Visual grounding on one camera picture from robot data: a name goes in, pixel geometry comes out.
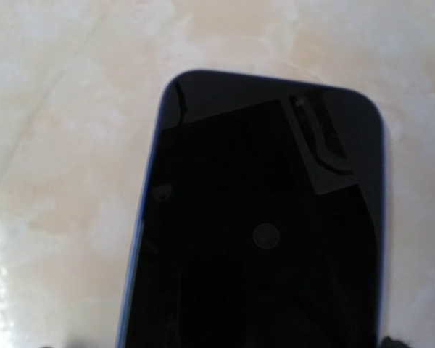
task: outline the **phone screen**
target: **phone screen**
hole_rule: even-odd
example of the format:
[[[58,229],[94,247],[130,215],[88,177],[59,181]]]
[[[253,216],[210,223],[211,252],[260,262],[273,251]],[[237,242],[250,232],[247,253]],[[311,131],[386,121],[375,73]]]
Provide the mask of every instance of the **phone screen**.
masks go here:
[[[119,347],[376,347],[380,115],[340,88],[187,72],[166,88]]]

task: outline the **marble surface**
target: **marble surface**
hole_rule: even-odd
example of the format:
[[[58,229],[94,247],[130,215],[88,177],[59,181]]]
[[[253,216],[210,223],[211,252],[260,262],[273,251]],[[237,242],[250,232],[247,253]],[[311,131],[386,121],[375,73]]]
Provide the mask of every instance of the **marble surface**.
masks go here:
[[[0,0],[0,348],[113,347],[158,101],[191,68],[378,105],[382,333],[435,348],[435,0]]]

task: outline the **smartphone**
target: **smartphone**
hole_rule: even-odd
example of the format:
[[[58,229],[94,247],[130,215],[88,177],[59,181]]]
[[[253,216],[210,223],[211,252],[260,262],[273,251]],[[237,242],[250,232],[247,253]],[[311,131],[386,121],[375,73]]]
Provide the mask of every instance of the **smartphone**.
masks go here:
[[[377,347],[384,131],[368,98],[191,71],[154,132],[117,348]]]

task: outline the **white marble countertop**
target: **white marble countertop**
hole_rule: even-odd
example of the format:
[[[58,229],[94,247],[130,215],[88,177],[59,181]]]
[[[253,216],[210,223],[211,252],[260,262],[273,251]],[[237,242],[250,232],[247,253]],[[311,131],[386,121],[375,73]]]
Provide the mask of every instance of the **white marble countertop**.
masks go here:
[[[435,0],[0,0],[0,348],[113,347],[160,94],[197,67],[378,105],[383,334],[435,348]]]

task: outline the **dark object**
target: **dark object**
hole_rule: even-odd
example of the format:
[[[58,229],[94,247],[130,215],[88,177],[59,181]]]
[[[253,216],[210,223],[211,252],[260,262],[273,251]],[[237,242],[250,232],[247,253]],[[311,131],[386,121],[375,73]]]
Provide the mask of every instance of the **dark object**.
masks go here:
[[[117,347],[377,347],[383,138],[353,91],[175,78]]]
[[[411,348],[411,347],[401,341],[395,341],[390,337],[385,337],[380,345],[380,348]]]

